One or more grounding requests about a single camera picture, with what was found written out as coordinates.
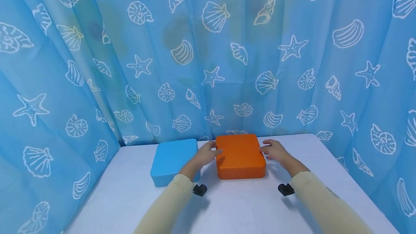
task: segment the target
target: blue curtain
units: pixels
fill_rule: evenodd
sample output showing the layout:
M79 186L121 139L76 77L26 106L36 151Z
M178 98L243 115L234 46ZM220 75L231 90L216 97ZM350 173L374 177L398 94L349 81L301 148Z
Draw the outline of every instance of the blue curtain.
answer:
M0 0L0 226L59 233L119 143L314 133L416 232L415 6Z

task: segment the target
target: beige sleeve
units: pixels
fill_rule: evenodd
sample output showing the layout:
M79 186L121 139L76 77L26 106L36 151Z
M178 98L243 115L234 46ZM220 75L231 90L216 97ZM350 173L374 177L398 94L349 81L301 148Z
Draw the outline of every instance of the beige sleeve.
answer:
M170 234L176 218L189 201L194 183L178 174L150 206L133 234Z
M327 188L315 174L300 172L290 185L325 234L373 233L345 201Z

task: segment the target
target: table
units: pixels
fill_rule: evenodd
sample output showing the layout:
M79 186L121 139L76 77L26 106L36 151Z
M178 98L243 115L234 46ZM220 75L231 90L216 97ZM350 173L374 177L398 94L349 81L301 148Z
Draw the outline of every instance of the table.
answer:
M399 233L315 135L261 137L260 145L269 138L280 141L375 233ZM164 189L155 187L150 177L156 146L122 147L65 234L131 234ZM203 197L192 195L173 233L320 233L296 196L284 197L277 190L290 181L288 173L275 161L267 160L266 166L262 179L220 180L215 161L206 165L198 183L208 191Z

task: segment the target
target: orange box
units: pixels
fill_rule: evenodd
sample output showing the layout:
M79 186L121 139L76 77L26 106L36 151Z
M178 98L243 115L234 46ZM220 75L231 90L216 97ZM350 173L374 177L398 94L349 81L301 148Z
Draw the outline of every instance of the orange box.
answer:
M262 178L266 174L266 161L254 134L221 135L216 138L217 173L222 180Z

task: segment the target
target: blue block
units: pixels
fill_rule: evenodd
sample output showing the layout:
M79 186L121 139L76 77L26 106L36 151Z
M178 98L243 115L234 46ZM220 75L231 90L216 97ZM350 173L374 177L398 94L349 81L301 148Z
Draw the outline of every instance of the blue block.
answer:
M155 186L167 186L197 151L196 139L160 143L150 170ZM194 182L197 182L199 177L200 171L196 174Z

